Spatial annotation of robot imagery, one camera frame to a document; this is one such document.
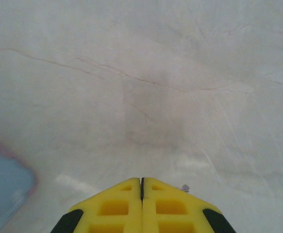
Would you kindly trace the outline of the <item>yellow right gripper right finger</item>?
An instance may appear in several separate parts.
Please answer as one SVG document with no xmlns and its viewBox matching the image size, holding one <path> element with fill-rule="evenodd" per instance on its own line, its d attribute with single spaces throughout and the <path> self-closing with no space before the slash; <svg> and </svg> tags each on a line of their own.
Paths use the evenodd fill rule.
<svg viewBox="0 0 283 233">
<path fill-rule="evenodd" d="M 236 233 L 214 205 L 155 178 L 141 179 L 142 233 Z"/>
</svg>

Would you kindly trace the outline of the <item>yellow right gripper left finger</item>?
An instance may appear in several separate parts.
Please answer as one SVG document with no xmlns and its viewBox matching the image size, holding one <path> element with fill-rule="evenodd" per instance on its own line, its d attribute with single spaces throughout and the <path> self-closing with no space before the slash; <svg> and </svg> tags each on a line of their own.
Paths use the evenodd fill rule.
<svg viewBox="0 0 283 233">
<path fill-rule="evenodd" d="M 120 182 L 64 214 L 50 233 L 142 233 L 139 178 Z"/>
</svg>

